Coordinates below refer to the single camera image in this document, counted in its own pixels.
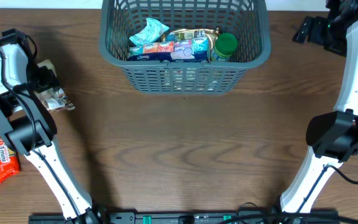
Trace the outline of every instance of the table surface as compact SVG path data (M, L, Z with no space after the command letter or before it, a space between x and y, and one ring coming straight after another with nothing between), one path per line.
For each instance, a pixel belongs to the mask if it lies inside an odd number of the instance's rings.
M269 12L272 54L224 96L149 96L99 54L100 10L0 9L50 59L76 109L54 113L62 153L96 202L109 208L235 210L271 206L306 154L310 119L332 110L345 58L291 41L312 12ZM0 223L26 223L60 206L24 157L0 185ZM358 156L343 165L358 180ZM337 174L315 207L358 218L358 186Z

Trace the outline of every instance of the basket rim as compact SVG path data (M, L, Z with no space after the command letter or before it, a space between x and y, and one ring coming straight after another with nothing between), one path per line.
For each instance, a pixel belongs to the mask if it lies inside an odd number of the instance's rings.
M251 62L160 62L160 61L125 61L119 60L112 56L106 47L107 24L110 1L103 0L101 10L100 35L99 35L99 51L102 57L109 63L118 67L150 67L150 68L228 68L228 69L249 69L262 65L270 57L272 51L272 43L270 41L270 29L268 12L265 0L258 1L259 26L261 30L263 49L260 55Z

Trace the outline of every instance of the white background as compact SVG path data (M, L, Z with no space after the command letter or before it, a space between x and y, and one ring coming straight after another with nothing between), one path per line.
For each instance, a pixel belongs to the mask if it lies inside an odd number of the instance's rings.
M100 9L103 0L0 0L0 8ZM327 11L326 0L266 0L271 11Z

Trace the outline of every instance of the green lid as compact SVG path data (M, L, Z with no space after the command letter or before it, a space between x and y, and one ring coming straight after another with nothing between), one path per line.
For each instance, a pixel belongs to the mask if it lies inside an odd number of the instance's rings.
M232 55L237 49L237 39L232 34L223 33L216 40L215 47L221 54Z

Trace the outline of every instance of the basket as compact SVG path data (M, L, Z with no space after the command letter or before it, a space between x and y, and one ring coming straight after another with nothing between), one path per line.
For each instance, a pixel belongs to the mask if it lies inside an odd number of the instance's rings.
M219 27L236 36L231 62L127 61L129 37L158 19L174 29ZM119 66L136 90L157 94L223 94L271 51L264 0L103 0L101 55Z

